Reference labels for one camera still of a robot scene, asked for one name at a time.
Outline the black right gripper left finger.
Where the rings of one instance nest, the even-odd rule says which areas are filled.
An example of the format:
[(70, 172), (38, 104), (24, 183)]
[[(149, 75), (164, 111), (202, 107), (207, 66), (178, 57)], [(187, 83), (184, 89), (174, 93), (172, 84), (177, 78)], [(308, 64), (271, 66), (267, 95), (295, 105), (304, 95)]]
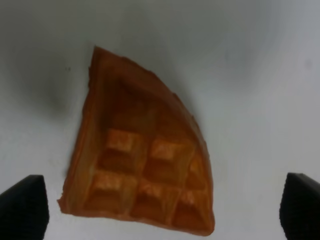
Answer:
[(2, 240), (42, 240), (49, 220), (43, 175), (29, 175), (0, 194)]

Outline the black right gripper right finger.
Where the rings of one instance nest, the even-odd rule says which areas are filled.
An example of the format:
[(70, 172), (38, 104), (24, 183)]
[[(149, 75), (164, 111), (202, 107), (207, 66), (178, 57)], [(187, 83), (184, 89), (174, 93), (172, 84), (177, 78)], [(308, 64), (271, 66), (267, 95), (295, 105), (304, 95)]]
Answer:
[(282, 193), (279, 220), (288, 240), (320, 238), (320, 183), (289, 172)]

